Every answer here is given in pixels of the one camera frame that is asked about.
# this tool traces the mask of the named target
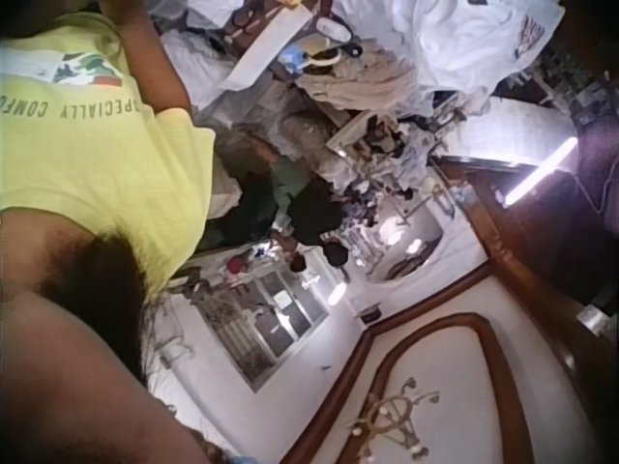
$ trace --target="black hair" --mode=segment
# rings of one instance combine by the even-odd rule
[[[111,348],[129,372],[147,386],[142,358],[146,336],[146,275],[123,235],[71,246],[52,258],[41,296],[65,308]]]
[[[327,261],[334,268],[341,268],[348,262],[348,248],[341,242],[327,242],[322,244],[322,252]]]
[[[295,253],[290,262],[290,271],[297,274],[302,273],[307,268],[308,262],[306,261],[306,257],[299,252]]]
[[[0,39],[5,39],[13,34],[15,22],[30,8],[30,1],[4,1],[0,14]]]

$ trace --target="white wall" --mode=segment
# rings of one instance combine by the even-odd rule
[[[575,464],[595,460],[593,430],[566,374],[518,302],[495,277],[489,277],[430,313],[374,340],[361,375],[314,457],[314,464],[336,462],[348,438],[346,423],[359,414],[376,368],[387,353],[422,326],[459,312],[478,312],[492,324],[516,378],[536,462]]]
[[[309,254],[308,261],[310,266],[324,266],[315,253]],[[327,270],[321,275],[314,286],[318,297],[326,298],[338,282]],[[294,444],[338,378],[363,330],[346,299],[336,306],[325,304],[330,312],[326,320],[254,393],[197,309],[179,295],[172,296],[172,304],[185,344],[195,352],[193,357],[182,356],[174,362],[176,376],[219,433],[237,451],[255,457],[260,464],[279,462]],[[331,368],[322,370],[321,366]],[[187,401],[183,404],[191,409]],[[182,414],[191,417],[193,413]]]
[[[174,369],[165,369],[158,362],[157,371],[150,377],[150,390],[155,397],[163,401],[168,406],[176,409],[175,418],[202,433],[204,438],[224,450],[238,454],[238,450],[230,441],[221,435],[219,429],[211,423],[196,406],[183,384],[176,376]]]

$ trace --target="white cloth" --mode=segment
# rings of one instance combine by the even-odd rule
[[[535,60],[565,10],[557,0],[335,0],[334,12],[413,63],[428,92],[491,93]]]
[[[239,204],[243,192],[239,183],[225,171],[220,157],[213,156],[213,185],[208,219],[221,218]]]
[[[202,37],[172,29],[162,35],[162,43],[198,111],[224,92],[220,83],[230,74],[234,63],[221,58]]]

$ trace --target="fluorescent light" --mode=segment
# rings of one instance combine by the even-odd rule
[[[404,232],[401,230],[399,230],[398,232],[394,232],[389,237],[387,237],[387,245],[389,247],[392,245],[395,245],[397,242],[401,240],[402,235],[404,235]]]
[[[514,188],[505,197],[505,206],[512,206],[520,198],[528,193],[530,189],[536,186],[545,176],[550,174],[559,165],[559,163],[569,155],[575,146],[578,144],[576,137],[568,138],[556,152],[550,155],[538,168],[527,177],[522,183]]]
[[[331,295],[329,295],[329,300],[327,300],[327,303],[329,303],[329,305],[331,306],[337,305],[339,303],[339,300],[341,300],[341,298],[344,296],[344,293],[346,293],[347,288],[348,285],[346,285],[345,283],[339,283],[338,286],[333,289]]]
[[[423,242],[421,240],[415,239],[406,252],[408,254],[417,254],[417,252],[421,249],[422,244]]]

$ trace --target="pile of clothes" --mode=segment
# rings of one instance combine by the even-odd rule
[[[557,0],[335,0],[361,39],[417,69],[415,100],[436,90],[489,95],[540,54],[564,14]]]

